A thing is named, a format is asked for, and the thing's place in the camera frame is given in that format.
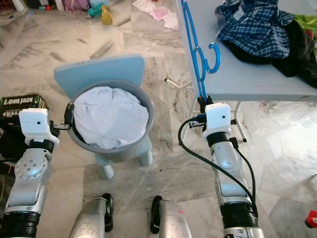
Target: black wheel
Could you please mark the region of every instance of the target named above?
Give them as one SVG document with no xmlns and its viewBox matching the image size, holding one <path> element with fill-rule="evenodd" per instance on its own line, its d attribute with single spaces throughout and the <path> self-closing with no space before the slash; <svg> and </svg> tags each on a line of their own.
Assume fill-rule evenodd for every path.
<svg viewBox="0 0 317 238">
<path fill-rule="evenodd" d="M 152 202 L 152 208 L 151 208 L 152 219 L 150 223 L 150 231 L 153 234 L 159 233 L 159 222 L 160 222 L 159 202 L 162 200 L 163 200 L 162 196 L 156 196 Z"/>
<path fill-rule="evenodd" d="M 105 232 L 110 232 L 113 228 L 113 199 L 109 193 L 105 193 L 103 198 L 106 200 Z"/>
</svg>

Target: black cable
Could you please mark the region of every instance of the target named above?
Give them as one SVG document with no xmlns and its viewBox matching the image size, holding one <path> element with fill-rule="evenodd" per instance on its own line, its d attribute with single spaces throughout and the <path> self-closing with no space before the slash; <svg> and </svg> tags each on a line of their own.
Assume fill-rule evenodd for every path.
<svg viewBox="0 0 317 238">
<path fill-rule="evenodd" d="M 0 163 L 5 163 L 5 162 L 18 162 L 19 159 L 5 159 L 5 160 L 0 160 Z"/>
<path fill-rule="evenodd" d="M 178 142 L 179 142 L 179 145 L 180 145 L 181 147 L 183 147 L 183 149 L 186 150 L 189 154 L 191 154 L 191 155 L 197 157 L 198 159 L 200 159 L 200 160 L 204 161 L 205 163 L 209 164 L 210 166 L 216 168 L 217 170 L 221 171 L 222 173 L 224 173 L 225 175 L 227 175 L 229 178 L 231 178 L 233 181 L 235 181 L 237 184 L 239 184 L 239 185 L 243 188 L 243 190 L 245 190 L 245 192 L 247 193 L 247 195 L 249 196 L 249 198 L 250 198 L 250 200 L 251 200 L 251 203 L 252 203 L 253 211 L 254 211 L 254 213 L 257 215 L 257 214 L 258 214 L 258 209 L 257 209 L 256 202 L 255 202 L 255 200 L 254 200 L 252 194 L 249 192 L 249 190 L 248 190 L 239 180 L 237 180 L 234 176 L 232 176 L 231 174 L 229 174 L 229 173 L 228 173 L 226 170 L 224 170 L 222 167 L 220 167 L 220 166 L 216 165 L 215 163 L 209 161 L 209 160 L 206 159 L 205 157 L 203 157 L 203 156 L 201 156 L 201 155 L 195 153 L 194 151 L 190 150 L 189 148 L 187 148 L 187 147 L 184 145 L 184 143 L 183 143 L 183 141 L 182 141 L 182 139 L 181 139 L 182 129 L 183 129 L 183 127 L 184 127 L 187 123 L 189 123 L 189 122 L 191 122 L 191 121 L 194 121 L 194 120 L 195 120 L 195 118 L 188 119 L 188 120 L 184 121 L 183 124 L 180 126 L 180 128 L 179 128 L 179 130 L 178 130 Z"/>
<path fill-rule="evenodd" d="M 251 173 L 251 178 L 252 178 L 252 197 L 254 198 L 254 201 L 255 201 L 256 200 L 256 179 L 254 177 L 252 166 L 251 166 L 250 162 L 247 160 L 247 158 L 244 157 L 244 155 L 240 152 L 240 150 L 238 148 L 236 148 L 236 151 L 239 153 L 241 158 L 247 163 L 247 165 L 249 167 L 249 170 Z"/>
</svg>

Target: plaid shirt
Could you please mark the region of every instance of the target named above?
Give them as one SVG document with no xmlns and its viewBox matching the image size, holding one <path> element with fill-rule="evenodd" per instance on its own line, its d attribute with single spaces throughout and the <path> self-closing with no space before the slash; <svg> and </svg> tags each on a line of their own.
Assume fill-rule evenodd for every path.
<svg viewBox="0 0 317 238">
<path fill-rule="evenodd" d="M 281 11 L 278 0 L 226 0 L 215 10 L 225 24 L 217 37 L 259 57 L 283 59 L 289 54 L 285 26 L 294 15 Z"/>
</svg>

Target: white cloth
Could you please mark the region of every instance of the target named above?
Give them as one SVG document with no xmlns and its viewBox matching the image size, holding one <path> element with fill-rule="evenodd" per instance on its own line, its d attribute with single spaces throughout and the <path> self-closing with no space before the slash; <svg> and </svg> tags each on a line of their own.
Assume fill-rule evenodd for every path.
<svg viewBox="0 0 317 238">
<path fill-rule="evenodd" d="M 92 88 L 74 105 L 77 131 L 87 144 L 98 148 L 118 148 L 139 140 L 149 120 L 148 109 L 120 88 Z"/>
</svg>

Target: blue hanger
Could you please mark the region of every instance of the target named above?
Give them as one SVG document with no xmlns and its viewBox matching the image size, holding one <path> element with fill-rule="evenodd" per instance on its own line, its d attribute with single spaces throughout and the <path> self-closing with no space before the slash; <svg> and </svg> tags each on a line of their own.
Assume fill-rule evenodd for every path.
<svg viewBox="0 0 317 238">
<path fill-rule="evenodd" d="M 181 3 L 182 3 L 183 13 L 184 13 L 184 20 L 185 20 L 185 25 L 186 25 L 187 38 L 188 38 L 188 42 L 189 42 L 189 49 L 190 49 L 190 53 L 191 53 L 191 56 L 192 56 L 194 69 L 195 69 L 195 74 L 196 74 L 196 79 L 197 79 L 197 83 L 198 83 L 199 94 L 200 94 L 201 97 L 203 97 L 205 102 L 207 102 L 207 96 L 206 96 L 206 90 L 205 90 L 205 84 L 204 84 L 204 80 L 205 80 L 205 77 L 206 77 L 206 71 L 208 73 L 216 73 L 217 70 L 219 69 L 220 61 L 221 61 L 220 49 L 219 49 L 219 46 L 217 44 L 215 44 L 215 43 L 211 43 L 208 46 L 209 49 L 213 49 L 214 50 L 215 55 L 216 55 L 215 65 L 211 69 L 209 67 L 208 60 L 204 56 L 204 53 L 203 53 L 202 49 L 198 46 L 195 26 L 194 26 L 192 15 L 191 15 L 190 10 L 189 10 L 189 6 L 188 6 L 186 1 L 184 2 L 184 0 L 181 0 Z M 188 20 L 187 19 L 189 20 L 190 28 L 192 30 L 192 35 L 193 35 L 194 44 L 195 44 L 194 49 L 193 49 L 193 46 L 192 46 L 192 40 L 191 40 L 191 37 L 190 37 L 190 31 L 189 31 L 189 25 L 188 25 Z M 198 62 L 197 62 L 197 56 L 196 56 L 197 52 L 198 52 L 199 57 L 200 57 L 201 62 L 202 62 L 202 76 L 201 77 L 200 77 L 200 74 L 199 74 L 199 68 L 198 68 Z"/>
</svg>

